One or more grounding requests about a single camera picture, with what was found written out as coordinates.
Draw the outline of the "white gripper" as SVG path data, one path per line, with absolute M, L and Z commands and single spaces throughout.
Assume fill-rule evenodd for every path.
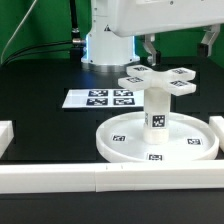
M 148 62 L 158 65 L 161 52 L 153 42 L 154 33 L 203 27 L 205 34 L 197 46 L 200 57 L 210 57 L 212 46 L 224 23 L 224 0 L 109 0 L 108 24 L 120 37 L 144 35 Z

